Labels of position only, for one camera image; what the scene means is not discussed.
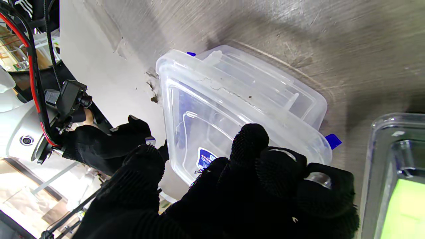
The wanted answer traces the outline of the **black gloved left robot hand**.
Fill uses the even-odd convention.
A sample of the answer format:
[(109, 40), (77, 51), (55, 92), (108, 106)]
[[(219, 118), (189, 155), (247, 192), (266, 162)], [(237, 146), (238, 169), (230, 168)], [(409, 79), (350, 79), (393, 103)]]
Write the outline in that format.
[(73, 238), (352, 239), (360, 226), (353, 174), (270, 147), (259, 124), (245, 124), (230, 157), (214, 159), (180, 200), (159, 213), (164, 173), (119, 169)]

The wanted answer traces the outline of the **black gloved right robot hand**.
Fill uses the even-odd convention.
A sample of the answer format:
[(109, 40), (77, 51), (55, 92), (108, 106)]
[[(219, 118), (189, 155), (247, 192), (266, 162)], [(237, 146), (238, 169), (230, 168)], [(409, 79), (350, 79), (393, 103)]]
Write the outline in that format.
[(71, 131), (63, 141), (63, 158), (71, 159), (112, 176), (119, 169), (164, 171), (169, 160), (167, 144), (149, 145), (149, 125), (129, 115), (128, 122), (109, 133), (84, 125)]

